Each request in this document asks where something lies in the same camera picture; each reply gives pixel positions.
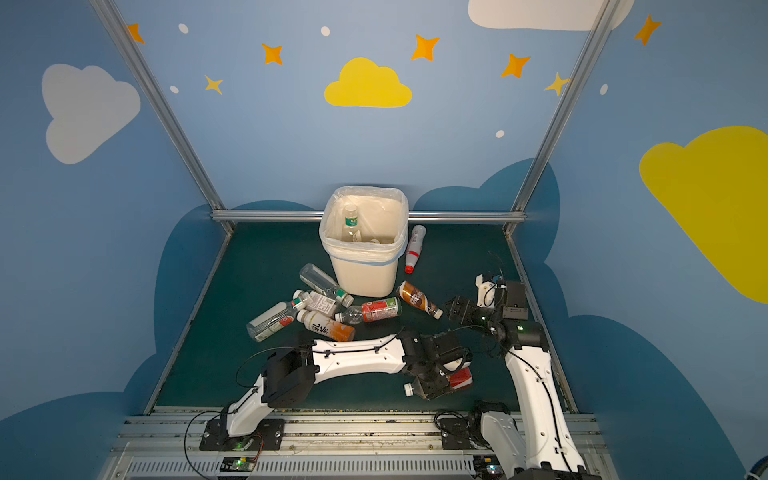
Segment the yellow red label bottle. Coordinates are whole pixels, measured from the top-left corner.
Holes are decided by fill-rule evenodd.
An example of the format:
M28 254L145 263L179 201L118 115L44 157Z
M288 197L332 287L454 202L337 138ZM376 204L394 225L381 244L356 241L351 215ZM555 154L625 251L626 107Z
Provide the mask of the yellow red label bottle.
M404 385L404 391L407 397L418 396L425 400L433 400L467 388L472 383L471 371L468 367L464 367L450 375L436 372L417 377Z

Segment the orange label bottle white cap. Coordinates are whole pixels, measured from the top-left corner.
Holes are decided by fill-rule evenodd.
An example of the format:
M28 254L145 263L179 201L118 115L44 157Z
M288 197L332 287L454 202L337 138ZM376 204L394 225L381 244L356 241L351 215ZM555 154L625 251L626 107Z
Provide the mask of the orange label bottle white cap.
M308 330L337 342L352 341L356 333L354 327L345 325L313 310L300 310L297 314L297 320Z

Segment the clear bottle green band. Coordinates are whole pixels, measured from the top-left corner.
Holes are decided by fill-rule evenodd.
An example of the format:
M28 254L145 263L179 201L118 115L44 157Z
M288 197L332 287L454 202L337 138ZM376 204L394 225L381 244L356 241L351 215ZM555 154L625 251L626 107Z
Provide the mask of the clear bottle green band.
M359 209L355 204L345 204L343 207L343 225L341 239L345 242L361 242L359 226Z

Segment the clear bottle red green label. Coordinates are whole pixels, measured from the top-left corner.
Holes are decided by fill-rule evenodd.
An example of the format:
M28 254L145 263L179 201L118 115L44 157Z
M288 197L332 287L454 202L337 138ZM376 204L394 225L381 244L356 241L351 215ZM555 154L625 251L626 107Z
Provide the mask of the clear bottle red green label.
M290 302L278 302L273 307L251 320L247 325L249 336L256 342L262 342L284 327L290 325L298 313L306 307L301 298Z

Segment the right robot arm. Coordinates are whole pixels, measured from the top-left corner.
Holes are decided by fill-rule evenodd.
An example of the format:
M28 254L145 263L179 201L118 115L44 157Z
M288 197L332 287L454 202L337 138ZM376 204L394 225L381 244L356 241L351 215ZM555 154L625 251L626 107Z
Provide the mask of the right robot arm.
M445 313L449 320L491 336L513 380L523 431L501 406L489 403L477 404L470 421L506 478L594 479L567 426L543 327L535 321L507 317L502 306L479 307L462 296L447 302Z

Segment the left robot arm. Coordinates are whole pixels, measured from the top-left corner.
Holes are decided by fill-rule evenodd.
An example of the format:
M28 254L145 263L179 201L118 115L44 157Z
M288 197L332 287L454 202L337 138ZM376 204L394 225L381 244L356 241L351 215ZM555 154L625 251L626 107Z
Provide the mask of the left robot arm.
M434 400L472 383L472 360L453 331L422 335L403 330L371 340L314 340L276 348L243 396L220 413L222 438L253 434L272 411L299 404L315 385L340 377L402 374L410 379L406 396Z

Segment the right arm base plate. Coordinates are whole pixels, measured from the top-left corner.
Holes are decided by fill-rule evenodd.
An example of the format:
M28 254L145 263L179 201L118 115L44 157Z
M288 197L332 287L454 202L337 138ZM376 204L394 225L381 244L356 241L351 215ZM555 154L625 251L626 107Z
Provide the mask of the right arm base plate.
M441 434L444 450L474 450L478 444L473 440L467 421L456 417L441 417L436 423Z

